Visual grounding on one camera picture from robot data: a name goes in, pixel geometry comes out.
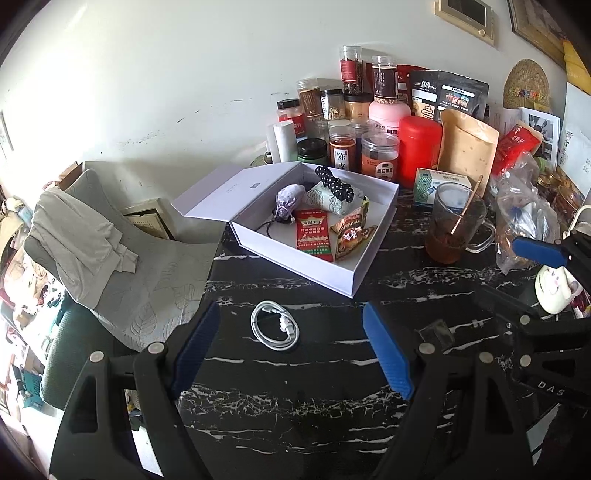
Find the black marble table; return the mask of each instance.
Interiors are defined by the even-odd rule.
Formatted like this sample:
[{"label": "black marble table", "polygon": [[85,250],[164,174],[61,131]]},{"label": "black marble table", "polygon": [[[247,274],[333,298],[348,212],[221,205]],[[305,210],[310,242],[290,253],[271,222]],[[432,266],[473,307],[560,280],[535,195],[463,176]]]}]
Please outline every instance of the black marble table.
[{"label": "black marble table", "polygon": [[[411,205],[411,192],[401,192],[394,222],[353,300],[242,249],[226,228],[206,289],[206,298],[221,305],[222,322],[180,401],[214,479],[369,478],[407,403],[389,388],[363,331],[368,300],[417,330],[442,319],[455,335],[454,354],[486,350],[511,369],[511,333],[470,297],[482,285],[516,295],[537,270],[503,275],[494,247],[465,253],[451,267],[434,263],[424,249],[429,214]],[[262,300],[293,314],[301,330],[297,348],[275,352],[254,338],[250,315]],[[278,331],[276,324],[271,319],[261,329]],[[512,389],[528,426],[552,406],[515,384]],[[450,402],[441,434],[452,417]]]}]

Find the white wall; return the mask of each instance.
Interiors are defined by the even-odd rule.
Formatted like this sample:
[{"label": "white wall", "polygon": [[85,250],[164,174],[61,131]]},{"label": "white wall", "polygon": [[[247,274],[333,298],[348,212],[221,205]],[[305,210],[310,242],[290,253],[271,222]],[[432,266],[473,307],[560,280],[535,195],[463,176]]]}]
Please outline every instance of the white wall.
[{"label": "white wall", "polygon": [[248,164],[276,101],[298,79],[338,79],[344,44],[486,81],[496,102],[531,58],[562,115],[564,71],[512,33],[506,0],[487,1],[497,48],[432,0],[52,0],[0,68],[14,145],[0,177],[34,203],[50,174],[93,161],[120,206],[173,199],[222,162]]}]

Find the red canister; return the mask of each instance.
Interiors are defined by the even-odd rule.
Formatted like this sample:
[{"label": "red canister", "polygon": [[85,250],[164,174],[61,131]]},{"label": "red canister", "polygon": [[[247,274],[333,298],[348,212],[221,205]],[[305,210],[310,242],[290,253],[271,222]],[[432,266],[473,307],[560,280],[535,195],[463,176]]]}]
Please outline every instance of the red canister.
[{"label": "red canister", "polygon": [[418,168],[434,168],[441,149],[441,125],[428,118],[408,116],[400,120],[398,139],[398,182],[411,189]]}]

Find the box flap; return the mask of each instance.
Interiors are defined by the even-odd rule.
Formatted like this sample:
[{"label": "box flap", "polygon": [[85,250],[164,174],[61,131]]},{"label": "box flap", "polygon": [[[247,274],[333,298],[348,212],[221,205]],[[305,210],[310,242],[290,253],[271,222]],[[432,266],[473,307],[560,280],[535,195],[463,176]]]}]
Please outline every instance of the box flap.
[{"label": "box flap", "polygon": [[172,201],[183,216],[230,222],[299,162],[245,168],[223,165]]}]

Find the coiled charging cable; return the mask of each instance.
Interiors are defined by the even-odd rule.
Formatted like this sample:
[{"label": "coiled charging cable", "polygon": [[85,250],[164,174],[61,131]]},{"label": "coiled charging cable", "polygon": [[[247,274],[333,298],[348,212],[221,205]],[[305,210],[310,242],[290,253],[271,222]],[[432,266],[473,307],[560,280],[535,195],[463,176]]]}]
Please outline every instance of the coiled charging cable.
[{"label": "coiled charging cable", "polygon": [[[260,311],[267,313],[276,313],[279,315],[279,323],[281,325],[281,331],[287,334],[285,340],[273,340],[262,334],[258,327],[258,314]],[[252,333],[259,342],[271,350],[282,352],[292,348],[297,341],[300,339],[300,328],[297,326],[296,321],[285,308],[278,303],[271,300],[264,300],[255,307],[251,314],[251,328]]]}]

